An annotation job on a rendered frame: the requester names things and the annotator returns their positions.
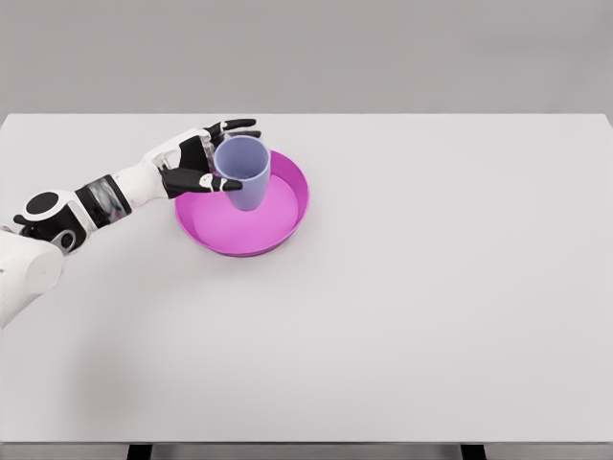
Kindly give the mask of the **magenta round plate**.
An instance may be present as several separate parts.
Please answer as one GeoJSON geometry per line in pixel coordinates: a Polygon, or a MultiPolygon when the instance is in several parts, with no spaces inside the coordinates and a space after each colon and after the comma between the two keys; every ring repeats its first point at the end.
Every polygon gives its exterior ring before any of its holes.
{"type": "Polygon", "coordinates": [[[226,195],[185,194],[174,201],[182,230],[197,244],[230,257],[253,257],[283,244],[307,214],[307,178],[290,158],[271,152],[271,174],[260,207],[243,212],[226,195]]]}

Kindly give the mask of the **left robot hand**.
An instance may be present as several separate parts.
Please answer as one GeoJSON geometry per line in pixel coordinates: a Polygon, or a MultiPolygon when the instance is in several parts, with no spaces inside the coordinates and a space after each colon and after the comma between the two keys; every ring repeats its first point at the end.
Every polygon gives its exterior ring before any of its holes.
{"type": "Polygon", "coordinates": [[[143,158],[159,172],[168,198],[186,192],[211,193],[241,191],[243,183],[216,171],[215,154],[219,145],[237,136],[261,137],[256,119],[221,121],[211,126],[183,132],[150,150],[143,158]]]}

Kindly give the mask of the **lavender blue cup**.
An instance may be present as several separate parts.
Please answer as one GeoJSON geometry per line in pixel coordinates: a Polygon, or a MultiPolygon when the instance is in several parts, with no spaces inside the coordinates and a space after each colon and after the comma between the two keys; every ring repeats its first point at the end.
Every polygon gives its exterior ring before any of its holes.
{"type": "Polygon", "coordinates": [[[262,204],[269,183],[271,153],[260,139],[238,135],[224,140],[216,148],[214,165],[222,177],[242,184],[240,190],[226,193],[237,209],[253,211],[262,204]]]}

